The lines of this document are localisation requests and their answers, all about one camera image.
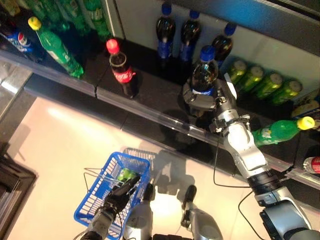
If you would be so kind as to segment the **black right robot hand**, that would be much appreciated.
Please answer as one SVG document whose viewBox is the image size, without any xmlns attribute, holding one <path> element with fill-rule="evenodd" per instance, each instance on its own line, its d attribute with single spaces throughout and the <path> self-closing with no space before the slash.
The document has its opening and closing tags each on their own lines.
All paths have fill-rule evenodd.
<svg viewBox="0 0 320 240">
<path fill-rule="evenodd" d="M 211 95 L 193 92 L 189 82 L 182 87 L 182 97 L 190 108 L 202 111 L 213 111 L 217 108 L 222 112 L 236 108 L 237 92 L 228 73 L 219 73 L 213 83 Z"/>
</svg>

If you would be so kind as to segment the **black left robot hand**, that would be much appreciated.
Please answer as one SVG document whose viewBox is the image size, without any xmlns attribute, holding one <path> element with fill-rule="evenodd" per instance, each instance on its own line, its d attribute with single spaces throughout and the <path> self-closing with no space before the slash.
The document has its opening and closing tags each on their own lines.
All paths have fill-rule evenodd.
<svg viewBox="0 0 320 240">
<path fill-rule="evenodd" d="M 121 186 L 116 185 L 106 196 L 103 209 L 114 214 L 120 213 L 126 207 L 131 195 L 135 193 L 137 189 L 136 184 L 140 178 L 140 175 L 137 175 L 127 180 Z"/>
</svg>

